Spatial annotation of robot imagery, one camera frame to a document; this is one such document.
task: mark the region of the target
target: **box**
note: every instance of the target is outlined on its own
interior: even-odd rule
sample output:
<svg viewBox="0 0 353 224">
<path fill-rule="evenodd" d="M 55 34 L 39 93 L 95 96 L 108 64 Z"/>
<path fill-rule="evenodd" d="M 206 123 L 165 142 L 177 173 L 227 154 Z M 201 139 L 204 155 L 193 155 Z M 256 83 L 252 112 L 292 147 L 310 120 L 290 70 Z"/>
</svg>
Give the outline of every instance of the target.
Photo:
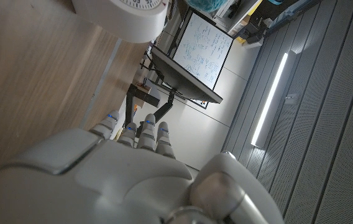
<svg viewBox="0 0 353 224">
<path fill-rule="evenodd" d="M 136 87 L 138 87 L 138 90 L 142 90 L 145 93 L 150 93 L 151 87 L 149 86 L 144 86 L 143 83 L 136 83 L 135 84 Z M 143 107 L 145 104 L 145 101 L 139 99 L 139 98 L 135 98 L 135 105 L 139 106 L 139 107 Z"/>
</svg>

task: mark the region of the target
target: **metal stand leg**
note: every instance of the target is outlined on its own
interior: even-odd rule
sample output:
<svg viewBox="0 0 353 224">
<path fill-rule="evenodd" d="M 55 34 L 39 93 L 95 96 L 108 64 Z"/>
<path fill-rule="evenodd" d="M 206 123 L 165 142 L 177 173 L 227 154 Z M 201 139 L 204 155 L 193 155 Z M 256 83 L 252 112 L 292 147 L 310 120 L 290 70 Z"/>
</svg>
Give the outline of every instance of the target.
<svg viewBox="0 0 353 224">
<path fill-rule="evenodd" d="M 175 89 L 170 91 L 170 95 L 168 96 L 168 102 L 166 102 L 162 107 L 160 107 L 153 115 L 156 118 L 156 123 L 160 121 L 162 117 L 172 108 L 173 106 L 173 101 L 174 101 L 174 96 L 177 91 Z M 140 126 L 137 129 L 137 134 L 136 137 L 139 138 L 141 132 L 142 132 L 142 126 L 143 121 L 140 122 Z"/>
</svg>

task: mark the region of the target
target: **black cable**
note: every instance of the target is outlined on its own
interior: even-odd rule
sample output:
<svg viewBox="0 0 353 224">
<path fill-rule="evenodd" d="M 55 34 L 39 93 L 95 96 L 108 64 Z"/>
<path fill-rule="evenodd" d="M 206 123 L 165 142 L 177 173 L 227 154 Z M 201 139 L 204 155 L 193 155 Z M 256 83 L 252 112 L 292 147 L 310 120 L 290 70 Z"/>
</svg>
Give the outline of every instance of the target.
<svg viewBox="0 0 353 224">
<path fill-rule="evenodd" d="M 163 73 L 162 73 L 160 70 L 157 70 L 157 69 L 154 69 L 154 68 L 148 68 L 148 67 L 146 67 L 143 63 L 140 63 L 140 66 L 146 68 L 146 69 L 149 70 L 149 71 L 155 71 L 155 72 L 158 72 L 158 73 L 160 73 L 161 75 L 163 75 Z"/>
</svg>

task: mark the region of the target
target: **white wall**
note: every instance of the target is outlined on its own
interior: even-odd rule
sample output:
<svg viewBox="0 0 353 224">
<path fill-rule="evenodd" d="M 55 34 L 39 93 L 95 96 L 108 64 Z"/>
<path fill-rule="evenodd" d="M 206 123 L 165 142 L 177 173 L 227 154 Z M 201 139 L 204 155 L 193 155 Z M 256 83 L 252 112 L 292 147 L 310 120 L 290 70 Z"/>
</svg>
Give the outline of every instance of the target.
<svg viewBox="0 0 353 224">
<path fill-rule="evenodd" d="M 166 121 L 176 159 L 196 169 L 201 169 L 218 154 L 225 141 L 248 77 L 257 58 L 259 47 L 245 49 L 234 42 L 224 68 L 215 86 L 215 92 L 223 98 L 221 104 L 210 103 L 203 109 L 194 103 L 175 98 L 173 108 L 159 121 Z M 160 106 L 167 102 L 163 89 Z M 143 121 L 156 108 L 145 104 L 138 109 L 134 122 Z"/>
</svg>

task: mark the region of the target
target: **blue object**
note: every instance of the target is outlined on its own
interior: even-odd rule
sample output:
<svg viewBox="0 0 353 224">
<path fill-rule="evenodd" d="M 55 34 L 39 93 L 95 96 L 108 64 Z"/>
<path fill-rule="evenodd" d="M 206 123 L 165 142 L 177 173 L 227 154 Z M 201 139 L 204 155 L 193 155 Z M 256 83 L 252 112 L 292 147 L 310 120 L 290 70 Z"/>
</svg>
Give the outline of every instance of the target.
<svg viewBox="0 0 353 224">
<path fill-rule="evenodd" d="M 189 6 L 205 12 L 212 12 L 219 9 L 227 0 L 185 0 Z"/>
<path fill-rule="evenodd" d="M 268 0 L 268 1 L 270 1 L 272 4 L 280 5 L 284 0 Z"/>
</svg>

